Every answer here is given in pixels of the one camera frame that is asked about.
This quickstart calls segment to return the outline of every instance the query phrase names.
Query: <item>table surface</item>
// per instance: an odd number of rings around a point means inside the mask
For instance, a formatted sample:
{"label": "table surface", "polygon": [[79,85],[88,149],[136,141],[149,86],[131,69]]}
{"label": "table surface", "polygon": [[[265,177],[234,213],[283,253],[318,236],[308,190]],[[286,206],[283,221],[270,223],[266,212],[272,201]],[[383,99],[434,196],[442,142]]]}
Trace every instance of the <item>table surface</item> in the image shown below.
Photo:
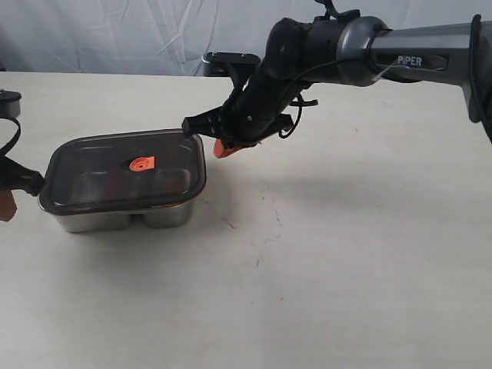
{"label": "table surface", "polygon": [[[0,73],[11,157],[175,128],[223,78]],[[319,85],[288,140],[215,159],[183,228],[0,224],[0,367],[490,368],[492,151],[459,88]]]}

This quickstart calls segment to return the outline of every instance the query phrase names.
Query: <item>stainless steel container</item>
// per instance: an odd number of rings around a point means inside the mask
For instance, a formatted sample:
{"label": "stainless steel container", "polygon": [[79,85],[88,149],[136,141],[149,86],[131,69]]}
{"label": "stainless steel container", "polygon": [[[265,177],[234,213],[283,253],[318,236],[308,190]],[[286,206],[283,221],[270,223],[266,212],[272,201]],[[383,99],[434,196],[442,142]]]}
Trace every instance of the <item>stainless steel container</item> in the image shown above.
{"label": "stainless steel container", "polygon": [[39,206],[68,232],[185,224],[206,182],[203,145],[181,130],[80,138],[62,145]]}

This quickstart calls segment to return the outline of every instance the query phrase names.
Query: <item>orange valve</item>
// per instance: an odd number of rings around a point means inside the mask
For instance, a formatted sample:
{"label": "orange valve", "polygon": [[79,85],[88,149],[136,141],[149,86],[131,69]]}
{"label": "orange valve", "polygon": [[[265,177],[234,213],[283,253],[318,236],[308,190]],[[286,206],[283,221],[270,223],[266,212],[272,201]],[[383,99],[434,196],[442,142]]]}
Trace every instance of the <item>orange valve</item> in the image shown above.
{"label": "orange valve", "polygon": [[136,158],[130,163],[131,171],[147,171],[155,168],[155,156]]}

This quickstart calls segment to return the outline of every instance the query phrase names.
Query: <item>white curtain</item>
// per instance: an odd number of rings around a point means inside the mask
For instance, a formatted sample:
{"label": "white curtain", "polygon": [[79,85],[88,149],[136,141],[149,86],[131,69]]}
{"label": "white curtain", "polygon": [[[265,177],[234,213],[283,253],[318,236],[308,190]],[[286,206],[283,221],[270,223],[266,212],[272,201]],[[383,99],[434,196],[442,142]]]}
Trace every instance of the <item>white curtain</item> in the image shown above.
{"label": "white curtain", "polygon": [[[335,0],[392,28],[492,19],[491,0]],[[272,25],[310,22],[314,0],[0,0],[0,60],[12,71],[196,75],[207,51],[264,54]]]}

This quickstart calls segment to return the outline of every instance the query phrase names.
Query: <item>dark plastic lid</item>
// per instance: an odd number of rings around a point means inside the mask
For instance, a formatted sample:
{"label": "dark plastic lid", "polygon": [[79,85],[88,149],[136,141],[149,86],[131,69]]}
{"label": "dark plastic lid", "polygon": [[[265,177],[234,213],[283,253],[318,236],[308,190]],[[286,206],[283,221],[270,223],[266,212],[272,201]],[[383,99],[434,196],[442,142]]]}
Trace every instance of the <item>dark plastic lid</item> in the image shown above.
{"label": "dark plastic lid", "polygon": [[53,215],[181,204],[206,181],[203,145],[179,129],[79,138],[53,154],[39,204]]}

